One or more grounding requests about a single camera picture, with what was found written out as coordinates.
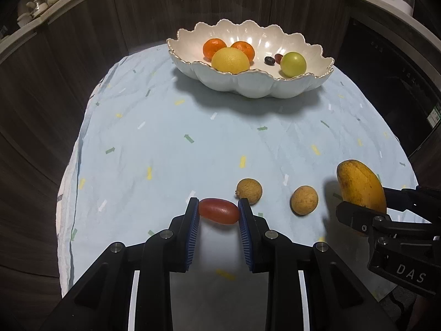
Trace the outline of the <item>yellow mango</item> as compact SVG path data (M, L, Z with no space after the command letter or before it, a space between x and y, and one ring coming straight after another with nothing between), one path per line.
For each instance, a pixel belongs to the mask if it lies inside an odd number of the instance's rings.
M386 197L378 177L364 163L350 159L336 168L342 199L376 212L386 213Z

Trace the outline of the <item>orange mandarin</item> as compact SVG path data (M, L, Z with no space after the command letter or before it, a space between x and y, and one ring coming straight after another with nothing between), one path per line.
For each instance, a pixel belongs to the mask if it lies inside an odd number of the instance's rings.
M217 51L226 47L227 45L223 40L211 38L203 44L203 56L207 61L211 61Z
M255 50L254 48L246 41L236 41L231 45L232 48L238 49L246 54L248 57L248 60L250 62L253 62L255 57Z

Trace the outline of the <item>yellow lemon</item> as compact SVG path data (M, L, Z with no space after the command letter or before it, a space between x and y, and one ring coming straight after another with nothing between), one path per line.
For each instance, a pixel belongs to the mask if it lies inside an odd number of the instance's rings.
M225 47L213 55L211 66L222 73L239 74L250 68L250 61L243 51Z

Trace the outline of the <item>brown longan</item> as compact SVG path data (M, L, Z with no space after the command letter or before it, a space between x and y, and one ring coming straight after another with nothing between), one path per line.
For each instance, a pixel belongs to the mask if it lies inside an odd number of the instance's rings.
M316 190L308 185L302 185L294 191L290 199L292 211L300 216L312 213L318 205Z
M247 199L250 205L255 205L262 197L262 186L253 178L243 178L236 186L235 196Z

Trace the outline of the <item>white scalloped ceramic bowl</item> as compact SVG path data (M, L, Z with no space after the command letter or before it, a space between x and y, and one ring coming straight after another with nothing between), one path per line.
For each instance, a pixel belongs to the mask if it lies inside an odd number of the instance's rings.
M253 46L255 58L250 69L239 74L217 71L203 56L203 44L219 38L227 44L243 40ZM198 22L190 31L181 28L176 38L167 39L170 57L176 68L206 87L240 94L250 99L274 97L290 99L324 84L334 71L334 59L323 56L319 44L309 44L301 33L287 34L279 25L262 27L253 20L236 24L222 19L214 25ZM298 52L306 60L306 72L287 78L278 65L269 66L265 57Z

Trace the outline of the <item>green round fruit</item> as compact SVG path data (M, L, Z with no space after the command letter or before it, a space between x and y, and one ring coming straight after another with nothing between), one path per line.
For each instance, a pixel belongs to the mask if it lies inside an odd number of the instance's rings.
M298 52L288 52L282 57L280 67L285 76L294 78L306 72L306 59Z

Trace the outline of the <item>red oblong cherry tomato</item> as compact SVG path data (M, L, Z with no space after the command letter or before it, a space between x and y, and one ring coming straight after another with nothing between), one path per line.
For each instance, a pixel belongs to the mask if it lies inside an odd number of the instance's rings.
M202 199L198 211L201 217L223 225L232 225L240 218L238 207L225 199Z

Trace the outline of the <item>dark red grape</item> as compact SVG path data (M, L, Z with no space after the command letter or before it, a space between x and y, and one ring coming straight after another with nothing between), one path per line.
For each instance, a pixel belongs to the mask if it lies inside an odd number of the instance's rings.
M281 54L276 54L274 56L274 59L275 59L276 63L280 63L282 58L283 58L283 55L281 55Z

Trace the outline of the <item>dark blueberry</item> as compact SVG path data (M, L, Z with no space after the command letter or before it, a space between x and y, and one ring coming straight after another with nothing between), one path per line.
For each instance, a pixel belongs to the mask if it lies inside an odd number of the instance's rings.
M272 58L271 56L266 56L265 57L265 63L269 66L274 66L275 64L275 59Z

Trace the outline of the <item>light blue patterned tablecloth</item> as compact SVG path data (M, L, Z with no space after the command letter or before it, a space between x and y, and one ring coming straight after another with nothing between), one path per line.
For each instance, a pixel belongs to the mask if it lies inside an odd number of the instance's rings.
M253 178L253 213L292 241L324 241L377 299L394 285L367 267L367 240L335 217L336 168L362 161L388 188L414 188L395 135L341 70L291 99L213 91L177 70L166 46L122 58L95 87L58 192L56 229L66 293L111 243L143 243L183 214L191 197L235 200ZM295 214L302 185L317 208Z

